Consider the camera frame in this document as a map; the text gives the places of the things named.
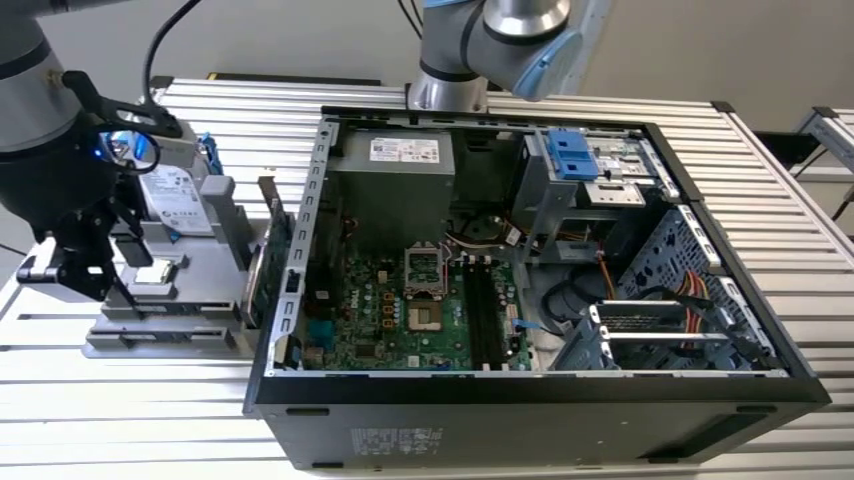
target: black cable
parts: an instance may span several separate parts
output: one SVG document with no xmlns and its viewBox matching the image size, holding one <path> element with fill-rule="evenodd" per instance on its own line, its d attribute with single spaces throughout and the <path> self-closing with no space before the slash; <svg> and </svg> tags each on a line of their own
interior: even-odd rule
<svg viewBox="0 0 854 480">
<path fill-rule="evenodd" d="M 671 289 L 669 289 L 663 285 L 655 285 L 654 287 L 641 290 L 638 293 L 631 295 L 626 300 L 643 300 L 657 293 L 662 294 L 663 300 L 670 300 L 677 296 L 677 292 L 674 292 Z"/>
<path fill-rule="evenodd" d="M 160 144 L 158 143 L 158 141 L 155 140 L 155 137 L 152 137 L 150 134 L 147 134 L 146 132 L 140 132 L 139 130 L 131 130 L 134 133 L 136 133 L 138 135 L 142 135 L 146 140 L 148 140 L 148 143 L 151 144 L 151 148 L 154 148 L 155 150 L 155 160 L 151 162 L 151 165 L 148 165 L 144 168 L 130 168 L 124 165 L 119 165 L 118 163 L 110 162 L 110 165 L 112 165 L 122 173 L 124 173 L 126 175 L 146 175 L 147 173 L 151 173 L 155 171 L 155 168 L 158 168 L 158 165 L 160 165 L 160 158 L 163 157 L 163 151 L 160 148 Z M 108 150 L 112 149 L 112 140 L 110 139 L 110 134 L 114 132 L 102 132 L 102 133 L 107 133 L 107 138 L 108 138 Z"/>
<path fill-rule="evenodd" d="M 554 296 L 555 292 L 558 292 L 563 287 L 565 287 L 565 283 L 566 280 L 562 280 L 561 282 L 558 282 L 546 292 L 546 294 L 543 295 L 543 297 L 539 299 L 539 308 L 543 311 L 543 317 L 542 317 L 542 321 L 543 321 L 543 331 L 551 333 L 553 335 L 562 337 L 563 333 L 561 333 L 561 325 L 558 325 L 558 323 L 566 323 L 570 322 L 573 319 L 570 317 L 565 317 L 562 315 L 558 315 L 555 312 L 551 311 L 551 305 L 549 305 L 549 301 L 551 300 L 551 297 Z"/>
<path fill-rule="evenodd" d="M 406 9 L 406 6 L 403 5 L 403 0 L 398 0 L 398 5 L 401 6 L 401 11 L 406 15 L 406 19 L 410 21 L 410 25 L 413 26 L 413 30 L 415 31 L 415 35 L 418 35 L 418 38 L 421 40 L 422 32 L 418 29 L 418 25 L 415 24 L 415 20 L 413 20 L 413 16 L 410 15 L 410 11 Z"/>
<path fill-rule="evenodd" d="M 828 148 L 824 148 L 821 152 L 818 152 L 818 155 L 816 155 L 805 164 L 804 164 L 804 168 L 801 170 L 798 170 L 798 173 L 796 173 L 793 175 L 793 178 L 798 178 L 801 176 L 801 174 L 806 171 L 808 168 L 810 168 L 813 166 L 813 164 L 816 163 L 816 160 L 818 160 L 820 158 L 822 158 L 825 156 L 825 154 L 828 153 Z"/>
<path fill-rule="evenodd" d="M 833 214 L 833 217 L 830 217 L 830 219 L 836 222 L 837 220 L 840 220 L 840 217 L 842 216 L 842 214 L 845 213 L 845 209 L 849 208 L 849 202 L 848 200 L 842 202 L 842 205 L 840 205 L 840 208 L 837 208 L 837 212 Z"/>
<path fill-rule="evenodd" d="M 569 280 L 569 278 L 570 278 L 570 274 L 571 274 L 571 273 L 573 273 L 573 269 L 567 270 L 567 272 L 566 272 L 566 276 L 563 277 L 563 279 L 565 279 L 565 280 Z M 567 296 L 566 296 L 566 291 L 567 291 L 567 289 L 566 289 L 566 288 L 561 291 L 561 298 L 563 299 L 563 304 L 566 305 L 566 308 L 569 308 L 569 309 L 570 309 L 570 311 L 571 311 L 573 313 L 575 313 L 575 314 L 581 317 L 581 312 L 579 312 L 579 310 L 573 306 L 573 304 L 570 303 L 570 299 L 569 299 L 569 298 L 567 298 Z"/>
<path fill-rule="evenodd" d="M 422 20 L 422 15 L 421 13 L 418 13 L 418 6 L 415 5 L 415 0 L 410 0 L 410 3 L 413 4 L 413 13 L 415 14 L 415 18 L 418 19 L 418 24 L 423 27 L 425 20 Z"/>
<path fill-rule="evenodd" d="M 593 293 L 590 293 L 587 290 L 585 290 L 581 285 L 578 285 L 578 279 L 582 277 L 582 275 L 585 275 L 587 272 L 591 271 L 599 271 L 599 265 L 585 265 L 581 267 L 575 267 L 573 269 L 573 272 L 570 273 L 570 278 L 569 278 L 569 287 L 570 290 L 573 290 L 573 293 L 575 294 L 575 296 L 587 303 L 597 303 L 601 302 L 602 300 L 605 300 L 605 297 L 601 297 L 599 295 L 595 295 Z"/>
<path fill-rule="evenodd" d="M 18 248 L 10 247 L 6 243 L 0 243 L 0 248 L 7 252 L 18 253 L 22 257 L 27 256 L 24 252 L 22 252 Z"/>
<path fill-rule="evenodd" d="M 160 43 L 166 38 L 166 35 L 172 30 L 172 27 L 182 21 L 184 16 L 190 13 L 190 11 L 195 8 L 202 0 L 190 0 L 182 8 L 178 9 L 175 14 L 166 21 L 158 33 L 155 33 L 155 37 L 151 40 L 151 45 L 148 46 L 148 52 L 146 53 L 146 62 L 143 63 L 143 104 L 152 109 L 155 106 L 155 100 L 151 96 L 151 66 L 155 63 L 155 55 L 158 54 L 158 48 L 160 48 Z"/>
</svg>

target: motherboard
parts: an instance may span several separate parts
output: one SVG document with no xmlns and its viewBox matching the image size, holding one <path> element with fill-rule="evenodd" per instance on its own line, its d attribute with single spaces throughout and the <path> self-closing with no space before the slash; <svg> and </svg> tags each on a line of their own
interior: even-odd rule
<svg viewBox="0 0 854 480">
<path fill-rule="evenodd" d="M 417 245 L 397 257 L 348 256 L 335 318 L 310 321 L 306 368 L 531 369 L 526 332 L 513 324 L 510 265 L 469 256 L 451 261 L 431 248 Z"/>
</svg>

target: ram slot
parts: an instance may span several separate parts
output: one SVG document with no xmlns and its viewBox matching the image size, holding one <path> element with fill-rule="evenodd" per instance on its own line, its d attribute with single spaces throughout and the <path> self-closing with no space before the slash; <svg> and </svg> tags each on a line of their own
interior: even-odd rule
<svg viewBox="0 0 854 480">
<path fill-rule="evenodd" d="M 471 363 L 475 369 L 501 370 L 505 362 L 498 296 L 489 265 L 466 265 L 463 270 Z"/>
</svg>

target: floor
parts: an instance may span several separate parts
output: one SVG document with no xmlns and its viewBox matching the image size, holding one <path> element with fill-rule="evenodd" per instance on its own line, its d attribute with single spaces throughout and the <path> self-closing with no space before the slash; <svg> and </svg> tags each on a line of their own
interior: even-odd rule
<svg viewBox="0 0 854 480">
<path fill-rule="evenodd" d="M 30 251 L 32 247 L 32 233 L 27 222 L 0 207 L 0 243 L 16 250 Z M 23 257 L 0 248 L 0 282 L 12 275 L 22 263 Z"/>
</svg>

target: sticker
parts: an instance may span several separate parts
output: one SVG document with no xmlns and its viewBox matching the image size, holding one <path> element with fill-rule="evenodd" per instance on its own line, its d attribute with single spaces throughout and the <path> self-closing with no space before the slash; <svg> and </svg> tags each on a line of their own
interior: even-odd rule
<svg viewBox="0 0 854 480">
<path fill-rule="evenodd" d="M 522 236 L 522 232 L 517 227 L 510 227 L 510 233 L 507 234 L 507 244 L 511 247 L 515 247 L 519 243 L 519 237 Z"/>
<path fill-rule="evenodd" d="M 439 163 L 439 140 L 375 138 L 373 162 Z"/>
<path fill-rule="evenodd" d="M 356 455 L 437 455 L 443 428 L 354 428 L 350 430 Z"/>
<path fill-rule="evenodd" d="M 597 164 L 599 165 L 599 169 L 602 171 L 606 170 L 619 170 L 621 166 L 619 166 L 619 162 L 617 160 L 611 160 L 610 158 L 605 157 L 605 158 L 599 158 L 597 160 Z"/>
<path fill-rule="evenodd" d="M 180 167 L 162 165 L 140 178 L 152 216 L 178 233 L 212 233 L 190 173 Z"/>
</svg>

